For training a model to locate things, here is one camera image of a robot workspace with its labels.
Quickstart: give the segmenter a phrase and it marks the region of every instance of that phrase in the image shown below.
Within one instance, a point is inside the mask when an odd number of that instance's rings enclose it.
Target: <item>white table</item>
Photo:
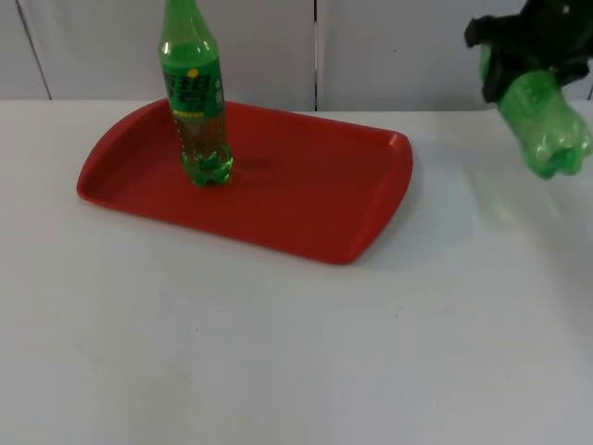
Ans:
[[[415,150],[332,267],[80,201],[140,105],[0,104],[0,443],[593,442],[593,159],[545,183],[493,111],[322,114]]]

